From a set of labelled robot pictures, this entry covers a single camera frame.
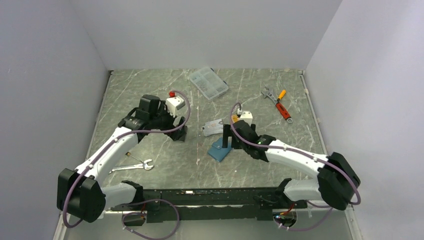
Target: gray wall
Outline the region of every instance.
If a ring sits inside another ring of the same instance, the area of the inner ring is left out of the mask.
[[[1,239],[52,239],[58,174],[84,160],[106,83],[69,1],[0,1]]]
[[[424,1],[344,0],[307,67],[326,143],[362,180],[365,239],[423,239]]]
[[[71,1],[108,69],[304,69],[342,0]]]

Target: yellow object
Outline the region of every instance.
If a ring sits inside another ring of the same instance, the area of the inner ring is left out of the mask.
[[[231,116],[231,119],[232,119],[232,122],[233,123],[235,123],[235,122],[237,122],[239,120],[239,118],[235,114]]]
[[[278,98],[281,100],[284,95],[286,94],[286,90],[282,90],[281,93],[279,94]]]

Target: wrench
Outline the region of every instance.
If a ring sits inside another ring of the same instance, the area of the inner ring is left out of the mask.
[[[154,166],[153,165],[148,165],[149,162],[151,162],[151,159],[147,159],[146,161],[139,163],[139,164],[134,164],[134,165],[123,165],[123,166],[116,166],[114,168],[112,168],[112,170],[109,172],[109,174],[116,172],[116,171],[121,171],[121,170],[130,170],[130,169],[144,169],[144,170],[151,170]]]
[[[287,111],[284,106],[279,103],[278,99],[276,98],[274,94],[274,90],[272,88],[269,88],[267,85],[265,85],[265,90],[261,90],[260,93],[263,94],[264,98],[270,98],[272,102],[274,103],[275,107],[278,109],[279,113],[282,115],[282,117],[287,121],[287,123],[292,124],[293,119],[290,116],[289,112]]]

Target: table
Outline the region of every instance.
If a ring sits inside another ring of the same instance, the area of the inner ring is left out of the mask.
[[[111,136],[118,122],[134,107],[140,97],[150,94],[166,99],[170,90],[184,92],[191,106],[185,142],[174,142],[164,134],[149,134],[131,154],[141,160],[152,159],[152,170],[117,171],[108,176],[102,186],[130,180],[145,189],[241,188],[276,187],[285,178],[307,179],[295,169],[277,163],[252,159],[243,150],[232,150],[222,162],[207,154],[221,134],[205,137],[206,122],[223,119],[229,123],[229,113],[235,102],[250,111],[256,132],[267,134],[294,147],[322,154],[323,147],[315,125],[303,83],[296,69],[214,69],[226,81],[229,90],[208,101],[189,80],[196,69],[129,69],[112,72],[99,120],[90,148],[92,155]],[[265,84],[287,91],[281,103],[287,108],[293,124],[288,124],[270,99],[264,99]],[[187,107],[180,110],[185,114]],[[117,165],[131,165],[137,160],[122,156]]]

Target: silver wrench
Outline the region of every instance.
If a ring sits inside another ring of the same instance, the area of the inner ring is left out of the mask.
[[[116,166],[112,168],[112,170],[109,172],[109,174],[121,171],[121,170],[130,170],[130,169],[144,169],[144,170],[151,170],[154,166],[148,165],[149,162],[151,162],[151,159],[147,159],[146,161],[139,163],[139,164],[133,164],[133,165],[124,165],[124,166]]]

